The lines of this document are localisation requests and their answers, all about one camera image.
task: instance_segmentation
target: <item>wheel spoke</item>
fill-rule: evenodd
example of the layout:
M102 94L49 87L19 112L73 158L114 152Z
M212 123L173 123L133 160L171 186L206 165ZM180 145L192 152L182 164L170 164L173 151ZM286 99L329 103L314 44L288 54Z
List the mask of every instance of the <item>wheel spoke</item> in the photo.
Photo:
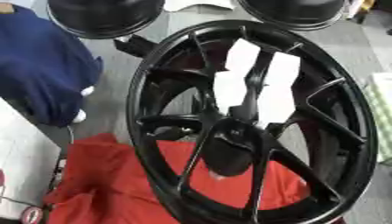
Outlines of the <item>wheel spoke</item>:
M264 157L258 158L253 163L252 188L247 205L245 206L245 212L254 223L258 223L257 217L260 206L260 199L263 195L263 180L265 172L267 171L267 164L269 160L270 155L266 155Z
M315 119L326 130L331 132L331 134L335 135L342 143L357 146L357 145L362 145L366 142L366 140L363 137L358 136L356 133L344 127L340 123L336 122L330 116L321 112L317 108L309 107L309 108L300 108L299 110L304 112L311 118Z
M213 81L207 74L197 70L172 70L164 68L152 68L149 80L160 83L164 80L181 81L189 88L198 89L203 109L215 109L216 100L214 98Z
M336 136L342 143L358 146L366 142L363 137L357 135L349 128L338 123L329 115L325 114L314 106L314 102L318 97L327 93L327 91L340 86L341 84L345 83L345 81L346 80L344 78L339 78L337 80L332 80L322 85L321 87L318 87L316 90L312 91L311 94L308 94L304 101L298 103L297 112L302 114L302 116L309 117L315 120L315 122L321 124L325 130L331 132L331 134Z
M151 68L149 81L159 83L165 80L182 81L196 88L205 89L212 86L212 79L198 70L176 70L170 68Z
M189 178L191 177L193 169L196 167L196 164L199 162L201 158L201 154L205 145L214 138L215 134L218 131L224 130L227 123L231 123L230 119L221 119L213 125L208 125L204 122L203 129L201 130L199 137L196 141L196 146L193 149L192 155L186 162L185 168L182 172L182 175L179 179L177 185L177 191L179 193L182 192L184 186L187 186L189 183Z
M139 118L137 123L144 130L150 132L160 127L201 129L201 121L198 115L150 115Z
M311 196L315 200L333 203L340 202L340 195L336 191L322 181L307 164L282 145L274 151L271 159L286 166L301 177L310 187Z
M248 202L244 208L244 215L250 219L251 223L257 224L259 223L258 211L260 200L263 195L264 175L267 171L267 165L270 161L270 157L276 147L275 142L271 142L268 139L270 134L267 131L261 131L259 129L252 130L253 131L250 132L250 135L253 139L253 145L257 150L254 151L252 186Z
M200 136L198 137L192 155L190 156L189 160L186 162L186 166L181 174L181 177L179 178L179 182L177 185L177 191L179 193L182 192L184 186L187 185L187 183L189 182L189 178L192 174L192 171L196 167L196 164L199 162L201 158L201 152L203 150L206 141L208 140L208 137L209 137L209 131L203 129L200 133Z
M203 59L204 68L205 68L204 71L208 74L209 77L212 78L216 72L214 63L208 59L207 53L205 49L203 49L203 45L201 44L197 35L194 32L191 32L189 34L189 39L191 39L193 43L196 45L196 47L198 48L198 52L201 58Z

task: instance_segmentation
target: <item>floor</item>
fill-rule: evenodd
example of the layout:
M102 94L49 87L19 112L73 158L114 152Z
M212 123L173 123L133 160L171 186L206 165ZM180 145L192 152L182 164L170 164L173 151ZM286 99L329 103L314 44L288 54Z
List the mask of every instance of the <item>floor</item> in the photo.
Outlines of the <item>floor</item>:
M34 10L46 17L45 1L38 0ZM176 13L162 13L159 19L140 34L160 41L184 27L220 19L249 19L249 14L237 7L234 11L214 7L193 7ZM301 32L329 52L353 75L360 86L365 85L371 73L392 71L392 37L386 29L392 27L392 16L374 12L364 25L340 21L320 31ZM94 55L102 56L105 73L96 85L96 91L85 102L87 120L74 125L77 138L90 137L102 132L115 133L128 143L125 126L125 100L132 75L140 59L118 52L109 40L84 40ZM66 129L39 127L60 146L67 145ZM346 215L348 224L392 224L392 169L378 165L368 191Z

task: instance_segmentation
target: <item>red cloth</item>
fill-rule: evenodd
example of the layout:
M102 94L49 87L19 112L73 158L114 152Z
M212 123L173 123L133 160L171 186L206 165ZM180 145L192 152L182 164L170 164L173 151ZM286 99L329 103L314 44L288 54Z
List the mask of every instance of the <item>red cloth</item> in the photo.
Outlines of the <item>red cloth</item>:
M158 142L162 154L176 173L181 173L194 143ZM233 207L243 207L250 192L252 171L235 178L212 178L201 161L191 186L200 193ZM270 162L265 176L262 209L282 207L307 193L301 179ZM143 167L131 146L118 143L110 134L76 141L70 147L63 181L45 197L54 204L48 224L175 224L158 203Z

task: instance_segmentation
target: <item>navy blue fabric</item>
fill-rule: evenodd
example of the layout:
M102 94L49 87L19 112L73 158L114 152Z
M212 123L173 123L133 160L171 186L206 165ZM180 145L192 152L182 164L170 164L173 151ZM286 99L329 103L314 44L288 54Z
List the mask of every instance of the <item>navy blue fabric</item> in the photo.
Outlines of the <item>navy blue fabric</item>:
M102 73L102 60L52 22L14 7L0 14L0 96L25 102L41 123L68 125L81 109L81 90Z

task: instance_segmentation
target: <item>black wheel rim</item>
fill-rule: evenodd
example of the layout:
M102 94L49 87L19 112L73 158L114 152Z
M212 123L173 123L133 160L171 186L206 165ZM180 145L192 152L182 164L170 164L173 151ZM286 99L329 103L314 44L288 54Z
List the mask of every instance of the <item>black wheel rim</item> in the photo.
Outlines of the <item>black wheel rim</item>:
M274 51L290 51L303 60L301 76L293 86L297 111L286 124L272 125L266 130L251 123L215 113L211 80L222 68L211 61L212 48L245 38L258 44L264 55ZM187 48L196 49L198 66L176 64ZM252 70L264 69L265 57L259 57ZM188 88L201 95L199 111L190 115L161 115L163 108ZM336 103L340 113L330 110ZM377 139L373 117L361 91L350 75L328 54L312 42L288 31L266 24L241 20L198 24L171 35L142 62L129 88L128 128L151 186L166 209L184 223L327 223L345 213L365 191L375 168ZM309 136L308 145L322 144L326 154L313 152L310 166L286 150L277 140L287 125L298 123ZM177 176L159 152L154 130L171 126L177 138L190 132L199 135L196 147L182 175ZM258 197L262 178L254 178L247 205L233 208L212 201L188 185L195 164L201 158L203 145L212 133L223 129L246 131L255 150L251 161L255 176L263 175L268 160L286 165L311 189L310 197L291 206L275 210L259 210ZM313 137L319 130L329 137ZM330 176L338 162L342 171Z
M315 31L315 30L324 29L338 22L344 12L344 7L342 7L341 10L339 10L336 13L336 15L324 21L310 22L310 23L309 22L288 23L284 21L275 20L272 17L262 14L259 10L256 9L256 7L250 5L247 0L238 0L238 2L245 9L245 11L247 11L250 15L254 16L255 18L260 19L265 23L277 25L284 29L293 30L293 31Z

